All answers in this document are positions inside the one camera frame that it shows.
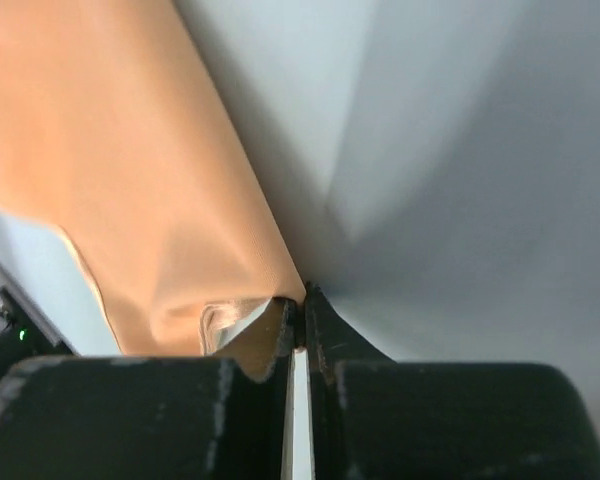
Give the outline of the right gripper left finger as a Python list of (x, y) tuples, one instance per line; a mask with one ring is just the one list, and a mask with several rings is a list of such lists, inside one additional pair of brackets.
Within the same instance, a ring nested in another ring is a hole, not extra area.
[(209, 357), (43, 356), (0, 382), (0, 479), (287, 479), (297, 306)]

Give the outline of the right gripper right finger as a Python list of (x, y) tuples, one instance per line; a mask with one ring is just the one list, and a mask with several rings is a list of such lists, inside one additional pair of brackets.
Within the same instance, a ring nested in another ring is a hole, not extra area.
[(558, 369), (398, 362), (309, 285), (304, 345), (318, 479), (600, 479), (600, 439)]

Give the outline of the peach cloth napkin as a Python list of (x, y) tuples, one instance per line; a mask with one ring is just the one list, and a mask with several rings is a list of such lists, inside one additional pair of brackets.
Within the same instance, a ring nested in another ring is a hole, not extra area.
[(0, 1), (0, 209), (64, 237), (126, 354), (305, 296), (170, 1)]

